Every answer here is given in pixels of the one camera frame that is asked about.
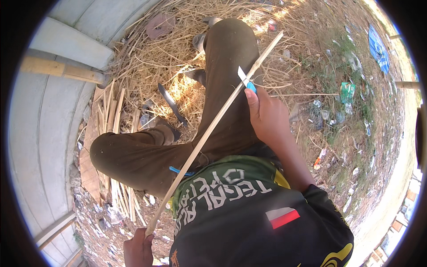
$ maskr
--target black t-shirt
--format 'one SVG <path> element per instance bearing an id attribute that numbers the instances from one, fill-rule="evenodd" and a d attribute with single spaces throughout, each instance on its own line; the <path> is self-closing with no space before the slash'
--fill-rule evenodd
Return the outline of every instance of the black t-shirt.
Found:
<path id="1" fill-rule="evenodd" d="M 328 194 L 291 190 L 276 168 L 229 156 L 177 188 L 170 266 L 344 266 L 353 234 Z"/>

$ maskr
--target machete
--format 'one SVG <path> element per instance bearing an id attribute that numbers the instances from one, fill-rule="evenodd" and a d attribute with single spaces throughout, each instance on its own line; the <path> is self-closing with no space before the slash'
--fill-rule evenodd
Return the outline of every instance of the machete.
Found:
<path id="1" fill-rule="evenodd" d="M 166 100 L 166 103 L 170 106 L 170 108 L 172 109 L 172 111 L 175 114 L 175 116 L 178 118 L 178 120 L 180 122 L 182 122 L 182 125 L 184 125 L 185 127 L 187 127 L 187 125 L 188 125 L 187 121 L 184 119 L 183 116 L 181 116 L 181 114 L 179 114 L 178 106 L 176 105 L 176 103 L 173 100 L 173 98 L 166 91 L 166 89 L 163 87 L 163 85 L 161 85 L 160 83 L 158 83 L 157 87 L 159 88 L 159 91 L 160 91 L 161 95 L 164 97 L 164 99 Z"/>

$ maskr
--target red and white flag patch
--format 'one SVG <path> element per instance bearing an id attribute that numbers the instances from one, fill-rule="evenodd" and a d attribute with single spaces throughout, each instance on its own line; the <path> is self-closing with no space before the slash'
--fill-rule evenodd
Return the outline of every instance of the red and white flag patch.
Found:
<path id="1" fill-rule="evenodd" d="M 273 229 L 276 229 L 290 221 L 299 218 L 298 211 L 289 207 L 267 211 L 266 215 L 271 225 L 273 226 Z"/>

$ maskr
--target ground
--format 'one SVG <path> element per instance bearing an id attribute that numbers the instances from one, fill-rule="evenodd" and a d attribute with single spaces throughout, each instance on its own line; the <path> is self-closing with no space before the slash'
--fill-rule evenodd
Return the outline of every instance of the ground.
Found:
<path id="1" fill-rule="evenodd" d="M 207 27 L 198 22 L 197 27 L 189 29 L 188 20 L 199 21 L 202 17 L 213 15 L 230 17 L 230 14 L 234 14 L 254 29 L 260 39 L 260 50 L 275 37 L 275 32 L 264 30 L 273 20 L 276 31 L 284 30 L 285 36 L 261 67 L 265 73 L 264 84 L 271 95 L 279 97 L 291 114 L 295 114 L 295 120 L 291 123 L 292 133 L 317 185 L 328 192 L 349 223 L 355 235 L 351 265 L 359 266 L 377 245 L 375 242 L 378 243 L 384 235 L 378 239 L 378 234 L 373 234 L 372 224 L 377 223 L 376 232 L 388 228 L 392 221 L 389 220 L 390 214 L 396 212 L 386 207 L 394 207 L 394 202 L 401 204 L 401 192 L 406 191 L 406 177 L 410 177 L 407 170 L 413 166 L 414 160 L 415 93 L 397 89 L 394 81 L 415 78 L 401 41 L 389 41 L 386 36 L 395 33 L 386 16 L 369 0 L 299 0 L 283 4 L 273 1 L 272 6 L 261 9 L 259 5 L 243 8 L 242 1 L 239 1 L 238 4 L 233 2 L 234 6 L 230 4 L 232 11 L 229 13 L 222 1 L 206 0 L 207 4 L 201 3 L 200 6 L 192 5 L 189 1 L 185 8 L 179 5 L 179 1 L 176 2 L 177 6 L 162 7 L 162 11 L 176 14 L 179 19 L 169 36 L 160 41 L 150 41 L 141 31 L 134 39 L 142 41 L 129 45 L 128 40 L 133 40 L 134 31 L 130 29 L 129 36 L 116 46 L 117 63 L 112 65 L 111 74 L 117 77 L 120 88 L 127 88 L 121 132 L 130 128 L 135 107 L 141 108 L 151 100 L 150 112 L 163 115 L 182 132 L 179 143 L 194 138 L 203 109 L 204 89 L 177 73 L 182 72 L 183 68 L 204 66 L 204 56 L 196 56 L 196 51 L 191 48 L 191 39 L 194 34 L 206 31 Z M 390 70 L 387 75 L 381 72 L 369 52 L 366 33 L 369 24 L 374 26 L 389 49 Z M 172 43 L 187 52 L 180 53 Z M 356 85 L 352 114 L 347 113 L 345 105 L 332 95 L 340 92 L 341 82 L 350 81 Z M 156 93 L 158 82 L 170 91 L 190 127 L 183 127 L 161 95 Z M 320 101 L 320 107 L 314 105 L 315 100 Z M 329 119 L 323 120 L 322 112 L 326 112 Z M 330 123 L 331 120 L 337 121 L 341 114 L 345 115 L 343 122 Z M 326 155 L 321 158 L 320 168 L 315 169 L 313 164 L 322 149 L 326 149 Z M 349 189 L 354 190 L 351 201 Z M 79 186 L 75 190 L 84 195 Z M 94 266 L 105 266 L 106 263 L 122 266 L 122 242 L 130 238 L 126 233 L 143 227 L 142 223 L 137 219 L 134 224 L 125 218 L 104 230 L 109 239 L 99 238 L 91 226 L 98 223 L 100 218 L 107 221 L 110 218 L 105 208 L 96 213 L 93 199 L 90 196 L 87 199 L 91 203 L 85 203 L 88 204 L 86 211 L 76 207 L 79 211 L 77 229 L 81 229 L 78 233 L 86 245 L 85 256 Z M 155 205 L 149 206 L 140 201 L 141 214 L 146 222 L 150 221 L 161 201 L 156 200 Z M 347 206 L 346 212 L 343 211 L 344 206 Z M 153 241 L 155 258 L 169 255 L 174 223 L 171 211 L 163 212 Z M 116 251 L 112 251 L 111 242 Z"/>

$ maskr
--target dirt ground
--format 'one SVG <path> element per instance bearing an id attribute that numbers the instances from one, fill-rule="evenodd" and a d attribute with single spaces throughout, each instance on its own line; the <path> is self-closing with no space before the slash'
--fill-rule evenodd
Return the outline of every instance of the dirt ground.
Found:
<path id="1" fill-rule="evenodd" d="M 283 5 L 279 1 L 272 2 L 271 14 L 282 14 L 280 21 L 283 17 L 289 18 L 298 25 L 278 22 L 277 31 L 285 30 L 288 40 L 298 42 L 289 41 L 286 46 L 290 52 L 288 61 L 283 60 L 281 49 L 274 51 L 263 64 L 264 72 L 276 72 L 283 82 L 290 84 L 281 88 L 270 86 L 269 91 L 278 96 L 291 113 L 296 113 L 291 130 L 317 185 L 328 192 L 353 231 L 355 248 L 350 265 L 359 266 L 386 233 L 392 222 L 391 216 L 398 209 L 396 205 L 401 204 L 402 194 L 406 192 L 406 178 L 410 177 L 407 170 L 412 171 L 415 94 L 394 87 L 394 81 L 414 80 L 410 61 L 400 40 L 388 41 L 386 34 L 393 35 L 394 29 L 373 1 L 295 0 L 284 1 Z M 381 72 L 369 52 L 369 24 L 374 26 L 389 49 L 390 70 L 387 75 Z M 362 69 L 352 68 L 352 62 L 357 59 Z M 356 85 L 352 114 L 345 113 L 344 105 L 332 95 L 284 96 L 333 94 L 339 92 L 341 82 L 350 80 Z M 316 100 L 320 101 L 320 108 L 314 106 Z M 329 119 L 320 117 L 322 110 L 328 112 Z M 345 120 L 330 124 L 331 120 L 337 120 L 339 113 L 345 115 Z M 370 136 L 366 134 L 366 123 Z M 320 168 L 315 169 L 313 164 L 322 149 L 326 149 L 326 155 L 320 161 Z M 351 201 L 348 201 L 349 189 L 354 190 Z M 77 185 L 73 190 L 78 214 L 76 228 L 80 236 L 76 238 L 80 238 L 85 248 L 84 257 L 91 266 L 122 266 L 123 241 L 130 239 L 143 223 L 137 219 L 134 224 L 125 218 L 112 224 L 107 206 L 102 205 L 103 210 L 97 212 L 95 201 L 83 188 Z M 138 200 L 141 214 L 148 223 L 161 200 L 156 198 L 156 203 L 148 206 L 140 196 Z M 101 229 L 108 238 L 96 230 L 95 224 L 102 225 L 100 219 L 108 222 Z M 153 254 L 157 260 L 169 256 L 174 227 L 172 212 L 166 210 L 153 241 Z"/>

